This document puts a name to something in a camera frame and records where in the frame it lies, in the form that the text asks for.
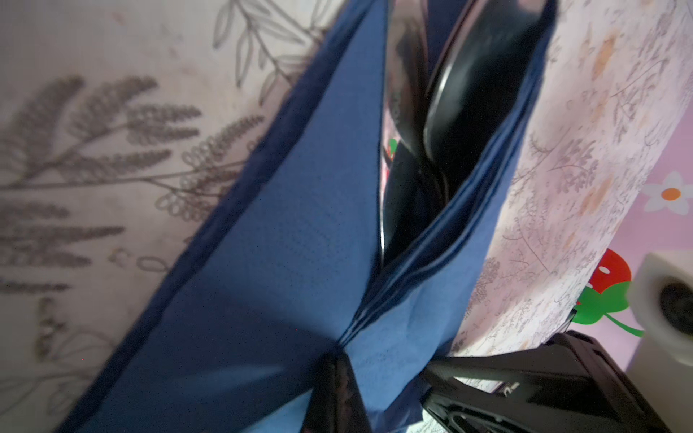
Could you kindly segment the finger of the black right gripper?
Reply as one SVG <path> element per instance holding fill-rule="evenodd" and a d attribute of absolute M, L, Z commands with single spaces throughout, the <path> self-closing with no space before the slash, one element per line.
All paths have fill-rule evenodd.
<path fill-rule="evenodd" d="M 535 349 L 446 357 L 422 371 L 422 407 L 449 432 L 666 432 L 599 342 L 558 333 Z"/>

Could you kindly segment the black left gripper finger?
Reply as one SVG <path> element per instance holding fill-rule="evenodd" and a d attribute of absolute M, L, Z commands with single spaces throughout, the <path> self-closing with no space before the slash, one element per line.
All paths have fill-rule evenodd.
<path fill-rule="evenodd" d="M 321 359 L 301 432 L 371 433 L 357 380 L 345 352 Z"/>

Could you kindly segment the dark blue paper napkin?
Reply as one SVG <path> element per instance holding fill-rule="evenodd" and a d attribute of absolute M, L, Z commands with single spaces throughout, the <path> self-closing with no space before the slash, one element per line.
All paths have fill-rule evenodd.
<path fill-rule="evenodd" d="M 467 3 L 432 9 L 438 56 Z M 449 347 L 481 274 L 539 97 L 554 4 L 515 104 L 470 176 L 384 266 L 388 11 L 384 1 L 350 2 L 60 431 L 297 432 L 319 362 L 335 352 L 349 357 L 372 430 L 420 420 L 416 378 Z"/>

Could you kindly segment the silver metal fork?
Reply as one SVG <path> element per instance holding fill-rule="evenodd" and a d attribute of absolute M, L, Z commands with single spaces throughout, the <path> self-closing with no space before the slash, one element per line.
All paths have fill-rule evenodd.
<path fill-rule="evenodd" d="M 426 1 L 388 3 L 380 198 L 384 266 L 401 255 L 444 206 L 440 176 L 423 139 L 429 84 L 427 24 Z"/>

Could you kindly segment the silver metal spoon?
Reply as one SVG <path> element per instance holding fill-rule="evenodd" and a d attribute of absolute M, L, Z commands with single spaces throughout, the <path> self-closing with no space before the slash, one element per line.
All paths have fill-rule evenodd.
<path fill-rule="evenodd" d="M 512 110 L 555 12 L 552 1 L 470 1 L 463 8 L 431 79 L 423 132 L 448 195 Z"/>

